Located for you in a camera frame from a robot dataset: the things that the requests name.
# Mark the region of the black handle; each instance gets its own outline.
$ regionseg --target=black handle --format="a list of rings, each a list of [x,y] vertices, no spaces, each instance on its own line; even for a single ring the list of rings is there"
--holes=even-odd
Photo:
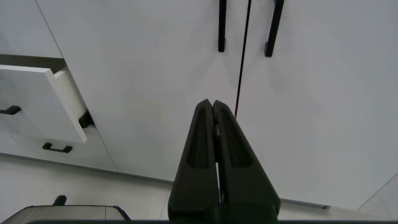
[[[51,143],[46,142],[43,145],[43,149],[49,150],[49,151],[54,151],[54,152],[63,152],[63,153],[69,153],[73,149],[71,146],[65,146],[65,148],[63,148],[63,149],[52,149],[51,146],[52,146]]]
[[[10,106],[6,110],[0,110],[0,114],[8,114],[8,115],[14,115],[18,112],[20,112],[22,109],[19,106]]]
[[[218,13],[218,52],[225,51],[225,20],[226,0],[220,0],[220,11]]]
[[[269,31],[268,41],[264,48],[264,55],[271,57],[274,52],[276,34],[278,33],[278,27],[280,22],[280,16],[282,15],[282,9],[284,7],[285,0],[275,0],[274,16],[272,16],[271,29]]]

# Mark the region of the kitchen cabinet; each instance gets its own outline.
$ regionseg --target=kitchen cabinet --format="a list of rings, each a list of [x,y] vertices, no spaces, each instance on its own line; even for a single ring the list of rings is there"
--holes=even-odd
[[[0,110],[1,132],[87,140],[87,107],[62,59],[0,55]]]
[[[197,103],[234,110],[247,1],[37,1],[118,172],[174,180]]]
[[[62,58],[35,0],[0,1],[0,54]]]
[[[398,2],[253,0],[237,120],[281,198],[358,209],[398,172]]]

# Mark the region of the floor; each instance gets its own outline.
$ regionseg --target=floor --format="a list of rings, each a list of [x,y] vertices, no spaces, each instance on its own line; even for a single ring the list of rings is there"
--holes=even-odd
[[[47,162],[0,156],[0,223],[24,207],[50,205],[58,195],[67,204],[117,205],[133,219],[166,220],[172,184]],[[387,220],[391,215],[282,203],[280,220]]]

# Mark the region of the black bar handle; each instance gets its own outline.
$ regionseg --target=black bar handle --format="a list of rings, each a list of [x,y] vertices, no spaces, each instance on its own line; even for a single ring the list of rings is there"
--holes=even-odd
[[[226,0],[220,0],[220,11],[218,13],[218,52],[225,51],[225,20]]]
[[[268,41],[264,48],[264,55],[271,57],[274,52],[276,34],[278,33],[278,27],[280,22],[280,16],[282,15],[282,9],[284,7],[285,0],[275,0],[274,15],[272,16],[271,29],[269,31]]]
[[[0,114],[8,114],[8,115],[14,115],[18,112],[20,112],[22,109],[19,106],[10,106],[6,110],[0,110]]]
[[[49,151],[54,151],[54,152],[63,152],[63,153],[69,153],[73,149],[71,146],[65,146],[65,148],[63,148],[63,149],[52,149],[51,146],[52,146],[51,143],[46,142],[43,145],[43,149],[49,150]]]

